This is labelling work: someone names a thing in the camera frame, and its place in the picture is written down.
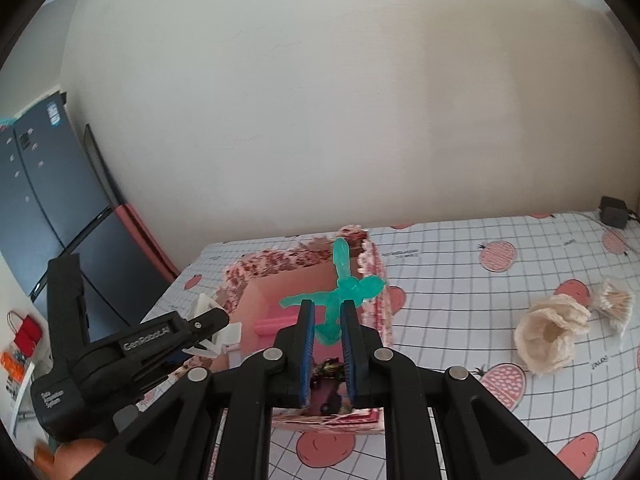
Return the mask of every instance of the white wall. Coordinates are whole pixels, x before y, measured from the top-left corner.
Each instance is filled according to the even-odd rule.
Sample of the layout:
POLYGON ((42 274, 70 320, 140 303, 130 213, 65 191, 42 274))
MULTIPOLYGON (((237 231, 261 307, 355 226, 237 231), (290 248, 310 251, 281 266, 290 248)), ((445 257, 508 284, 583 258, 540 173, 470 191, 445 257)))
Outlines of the white wall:
POLYGON ((601 0, 79 0, 62 66, 179 266, 208 242, 635 204, 601 0))
POLYGON ((13 117, 55 88, 78 0, 55 0, 36 13, 0 70, 0 117, 13 117))

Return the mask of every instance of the bed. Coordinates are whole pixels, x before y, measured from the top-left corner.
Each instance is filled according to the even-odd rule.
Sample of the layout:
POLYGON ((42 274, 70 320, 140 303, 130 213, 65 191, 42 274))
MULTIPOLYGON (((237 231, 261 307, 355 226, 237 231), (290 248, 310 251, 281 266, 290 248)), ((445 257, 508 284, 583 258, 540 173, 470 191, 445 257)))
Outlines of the bed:
MULTIPOLYGON (((559 286, 588 298, 603 276, 614 276, 640 290, 640 225, 630 222, 614 234, 593 212, 432 222, 369 233, 389 284, 406 293, 404 307, 393 318, 395 348, 436 370, 463 365, 486 378, 522 366, 513 329, 532 302, 559 286)), ((223 268, 246 253, 286 249, 320 235, 207 246, 147 319, 170 310, 186 316, 199 294, 213 295, 223 268)), ((509 407, 577 476, 610 480, 640 436, 638 310, 622 339, 598 313, 592 314, 589 328, 578 339, 571 365, 542 377, 524 372, 521 391, 509 407)), ((385 478, 383 435, 356 436, 352 444, 343 444, 353 450, 341 449, 341 460, 330 466, 305 453, 309 442, 302 435, 273 430, 270 480, 385 478)))

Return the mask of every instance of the grid pattern sheet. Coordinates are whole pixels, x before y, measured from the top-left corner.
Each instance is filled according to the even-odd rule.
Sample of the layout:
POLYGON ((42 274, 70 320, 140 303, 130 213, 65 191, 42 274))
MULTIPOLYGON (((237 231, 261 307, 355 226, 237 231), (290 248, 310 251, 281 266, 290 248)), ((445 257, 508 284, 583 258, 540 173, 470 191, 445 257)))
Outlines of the grid pattern sheet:
MULTIPOLYGON (((404 307, 394 316, 396 348, 416 364, 435 370, 521 365, 513 329, 531 303, 549 296, 561 283, 579 280, 591 288, 603 276, 613 276, 640 290, 640 258, 635 252, 640 251, 640 226, 631 223, 623 232, 631 249, 613 254, 603 243, 607 231, 595 216, 567 213, 371 229, 389 284, 406 293, 404 307), (497 240, 516 248, 514 263, 504 272, 490 272, 479 262, 480 246, 497 240)), ((320 235, 207 246, 147 319, 170 310, 185 316, 201 292, 212 294, 221 284, 223 268, 246 253, 286 249, 320 235), (196 274, 202 275, 198 285, 184 290, 196 274)), ((598 313, 591 316, 589 327, 589 333, 577 339, 572 364, 549 376, 526 373, 526 387, 513 413, 554 453, 575 437, 593 433, 597 455, 584 478, 609 480, 640 436, 640 316, 636 309, 622 340, 598 313)), ((155 397, 168 387, 160 386, 155 397)), ((300 462, 295 453, 299 433, 274 430, 272 435, 271 480, 385 478, 383 435, 358 436, 354 451, 329 468, 300 462)))

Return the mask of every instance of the cable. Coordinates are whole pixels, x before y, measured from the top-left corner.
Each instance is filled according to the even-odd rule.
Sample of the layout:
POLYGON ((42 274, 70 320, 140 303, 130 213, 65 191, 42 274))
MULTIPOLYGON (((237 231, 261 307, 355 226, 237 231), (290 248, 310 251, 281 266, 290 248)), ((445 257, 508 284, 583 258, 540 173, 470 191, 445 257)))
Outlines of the cable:
POLYGON ((625 247, 627 249, 629 249, 631 252, 633 252, 636 256, 640 256, 640 251, 638 251, 636 248, 633 248, 632 246, 630 246, 626 240, 624 238, 622 238, 617 232, 615 232, 612 228, 610 228, 608 225, 603 224, 600 220, 598 220, 597 218, 594 218, 592 216, 587 215, 587 213, 581 213, 579 211, 569 211, 569 213, 574 214, 574 215, 580 215, 580 216, 584 216, 585 218, 591 220, 592 222, 596 222, 596 224, 598 224, 599 226, 605 228, 607 231, 609 231, 611 234, 613 234, 618 240, 620 240, 620 242, 622 242, 625 247))
POLYGON ((20 321, 24 321, 24 318, 18 314, 15 310, 10 310, 9 312, 6 313, 6 323, 7 325, 9 325, 9 328, 11 329, 11 331, 14 334, 18 333, 18 329, 15 327, 13 320, 11 319, 11 314, 13 314, 14 316, 17 316, 18 319, 20 319, 20 321))

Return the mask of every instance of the black power adapter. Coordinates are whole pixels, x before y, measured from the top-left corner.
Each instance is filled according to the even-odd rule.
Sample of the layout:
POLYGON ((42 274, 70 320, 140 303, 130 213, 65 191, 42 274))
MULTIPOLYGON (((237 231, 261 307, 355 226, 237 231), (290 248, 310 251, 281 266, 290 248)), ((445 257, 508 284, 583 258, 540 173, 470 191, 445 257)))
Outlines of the black power adapter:
POLYGON ((629 220, 630 211, 624 200, 603 196, 600 199, 600 221, 617 229, 624 229, 629 220))

